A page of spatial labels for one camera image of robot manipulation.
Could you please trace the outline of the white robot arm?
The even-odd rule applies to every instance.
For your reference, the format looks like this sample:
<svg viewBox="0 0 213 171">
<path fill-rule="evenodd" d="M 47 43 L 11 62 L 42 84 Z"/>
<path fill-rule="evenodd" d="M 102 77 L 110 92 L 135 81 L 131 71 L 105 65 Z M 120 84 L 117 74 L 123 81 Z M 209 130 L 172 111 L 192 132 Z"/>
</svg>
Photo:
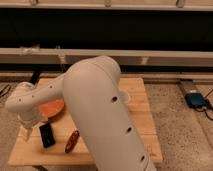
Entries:
<svg viewBox="0 0 213 171">
<path fill-rule="evenodd" d="M 119 80 L 114 59 L 85 59 L 39 88 L 19 84 L 5 107 L 32 127 L 40 119 L 38 105 L 62 98 L 99 171 L 157 171 L 122 99 Z"/>
</svg>

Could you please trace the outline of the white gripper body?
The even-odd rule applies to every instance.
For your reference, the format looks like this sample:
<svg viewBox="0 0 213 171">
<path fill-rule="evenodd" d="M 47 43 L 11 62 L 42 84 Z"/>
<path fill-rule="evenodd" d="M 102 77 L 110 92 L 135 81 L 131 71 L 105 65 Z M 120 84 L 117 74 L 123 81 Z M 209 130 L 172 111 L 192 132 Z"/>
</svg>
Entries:
<svg viewBox="0 0 213 171">
<path fill-rule="evenodd" d="M 21 123 L 20 136 L 24 141 L 28 141 L 33 127 L 40 121 L 40 112 L 36 108 L 33 108 L 32 110 L 19 114 L 18 120 Z"/>
</svg>

